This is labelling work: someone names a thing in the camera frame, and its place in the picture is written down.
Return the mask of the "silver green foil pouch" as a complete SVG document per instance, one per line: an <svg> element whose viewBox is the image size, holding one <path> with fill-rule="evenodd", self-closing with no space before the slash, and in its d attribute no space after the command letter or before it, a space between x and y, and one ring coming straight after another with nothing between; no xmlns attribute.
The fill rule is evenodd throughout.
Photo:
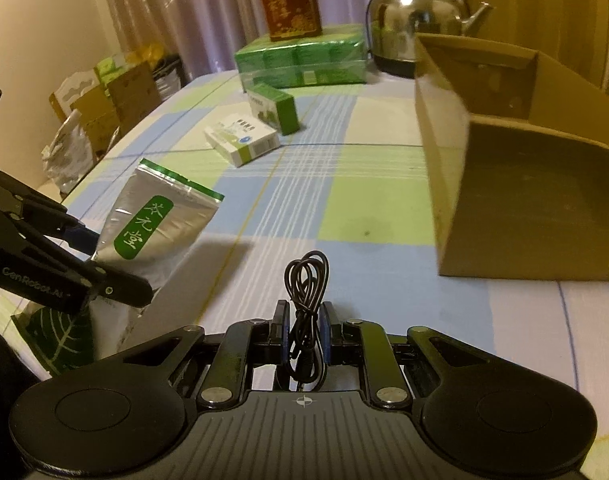
<svg viewBox="0 0 609 480"><path fill-rule="evenodd" d="M146 158L126 181L99 235L94 263L162 289L224 195ZM117 353L147 309L132 307L107 286L80 314L34 304L13 317L39 378L57 376Z"/></svg>

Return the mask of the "large green wrapped box pack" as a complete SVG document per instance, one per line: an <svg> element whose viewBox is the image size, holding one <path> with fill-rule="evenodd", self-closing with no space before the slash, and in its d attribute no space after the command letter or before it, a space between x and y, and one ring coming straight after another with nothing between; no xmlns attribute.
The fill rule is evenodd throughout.
<svg viewBox="0 0 609 480"><path fill-rule="evenodd" d="M247 90L255 84L277 89L367 81L367 47L360 24L332 25L316 37L271 41L261 36L239 49L234 60Z"/></svg>

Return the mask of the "white green medicine box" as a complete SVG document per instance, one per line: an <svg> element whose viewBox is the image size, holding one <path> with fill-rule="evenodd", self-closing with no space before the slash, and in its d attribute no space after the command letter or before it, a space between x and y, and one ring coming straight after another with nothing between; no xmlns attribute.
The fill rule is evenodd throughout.
<svg viewBox="0 0 609 480"><path fill-rule="evenodd" d="M231 114L207 126L205 137L236 168L280 147L280 137L274 128L245 114Z"/></svg>

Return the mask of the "purple curtain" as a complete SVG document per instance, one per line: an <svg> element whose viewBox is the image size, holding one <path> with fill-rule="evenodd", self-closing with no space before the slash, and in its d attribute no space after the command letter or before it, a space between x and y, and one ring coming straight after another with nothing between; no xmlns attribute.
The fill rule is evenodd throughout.
<svg viewBox="0 0 609 480"><path fill-rule="evenodd" d="M369 0L318 0L325 26L360 23ZM235 52L268 30L261 0L106 0L123 51L160 46L187 76L231 70Z"/></svg>

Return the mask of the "open brown cardboard box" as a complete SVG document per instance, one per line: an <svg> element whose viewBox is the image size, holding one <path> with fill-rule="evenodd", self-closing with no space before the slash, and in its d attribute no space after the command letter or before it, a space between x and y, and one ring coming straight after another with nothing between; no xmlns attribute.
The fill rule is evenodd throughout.
<svg viewBox="0 0 609 480"><path fill-rule="evenodd" d="M513 44L415 50L440 274L609 281L609 97Z"/></svg>

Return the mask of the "small green carton box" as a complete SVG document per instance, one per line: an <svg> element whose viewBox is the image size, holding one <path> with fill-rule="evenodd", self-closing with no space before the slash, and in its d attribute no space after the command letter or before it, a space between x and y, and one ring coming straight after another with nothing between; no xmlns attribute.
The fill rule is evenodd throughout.
<svg viewBox="0 0 609 480"><path fill-rule="evenodd" d="M289 136L300 129L293 96L269 84L253 84L246 90L251 115Z"/></svg>

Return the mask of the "red gold gift box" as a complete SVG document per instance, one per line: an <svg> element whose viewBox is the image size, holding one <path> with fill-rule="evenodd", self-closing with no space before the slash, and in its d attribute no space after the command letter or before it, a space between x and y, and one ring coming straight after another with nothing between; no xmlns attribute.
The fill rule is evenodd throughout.
<svg viewBox="0 0 609 480"><path fill-rule="evenodd" d="M271 41L322 35L318 0L261 0Z"/></svg>

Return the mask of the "stainless steel kettle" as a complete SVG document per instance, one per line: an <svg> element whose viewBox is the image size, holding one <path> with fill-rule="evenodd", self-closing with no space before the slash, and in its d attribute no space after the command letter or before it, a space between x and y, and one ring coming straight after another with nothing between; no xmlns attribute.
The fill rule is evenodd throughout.
<svg viewBox="0 0 609 480"><path fill-rule="evenodd" d="M382 72L415 76L415 36L475 36L483 27L490 3L472 12L467 0L370 0L365 11L367 50Z"/></svg>

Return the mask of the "crumpled silver foil bag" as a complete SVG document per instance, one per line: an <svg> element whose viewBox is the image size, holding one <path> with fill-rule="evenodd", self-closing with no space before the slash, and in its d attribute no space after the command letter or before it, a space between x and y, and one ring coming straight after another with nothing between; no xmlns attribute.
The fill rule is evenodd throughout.
<svg viewBox="0 0 609 480"><path fill-rule="evenodd" d="M82 128L81 119L81 113L73 110L58 129L53 141L45 145L41 153L46 176L64 195L68 195L96 163L91 141Z"/></svg>

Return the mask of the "brown cardboard boxes pile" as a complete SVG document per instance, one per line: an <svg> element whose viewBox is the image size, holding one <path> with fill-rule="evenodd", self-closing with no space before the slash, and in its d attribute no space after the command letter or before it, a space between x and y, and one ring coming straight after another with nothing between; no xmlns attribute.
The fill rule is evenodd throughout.
<svg viewBox="0 0 609 480"><path fill-rule="evenodd" d="M81 114L81 126L94 154L102 157L184 84L181 56L152 44L74 73L48 100L62 122L73 112Z"/></svg>

